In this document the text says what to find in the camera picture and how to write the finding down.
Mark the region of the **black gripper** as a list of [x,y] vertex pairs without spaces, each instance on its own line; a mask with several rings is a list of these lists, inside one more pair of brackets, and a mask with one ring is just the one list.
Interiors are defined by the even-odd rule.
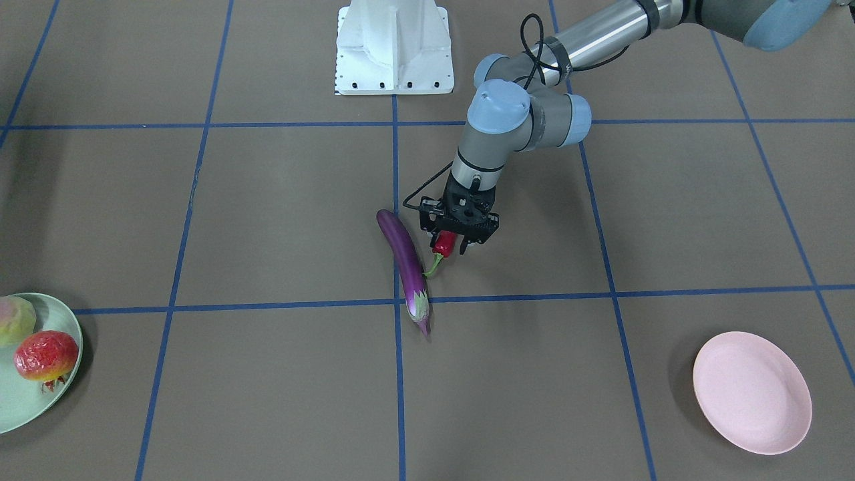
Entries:
[[500,215],[492,211],[496,189],[465,188],[448,176],[439,200],[428,196],[419,202],[419,228],[437,236],[441,231],[454,232],[467,244],[485,243],[500,226]]

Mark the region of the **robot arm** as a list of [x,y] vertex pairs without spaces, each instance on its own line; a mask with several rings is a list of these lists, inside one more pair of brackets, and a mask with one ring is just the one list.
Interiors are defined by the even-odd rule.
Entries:
[[496,232],[496,186],[511,154],[574,145],[590,131],[588,101],[556,91],[571,74],[605,66],[655,31],[684,23],[758,51],[779,51],[828,8],[828,1],[617,1],[553,36],[523,43],[515,57],[484,57],[474,70],[476,91],[455,158],[445,167],[443,194],[415,205],[419,227],[432,244],[455,234],[464,247]]

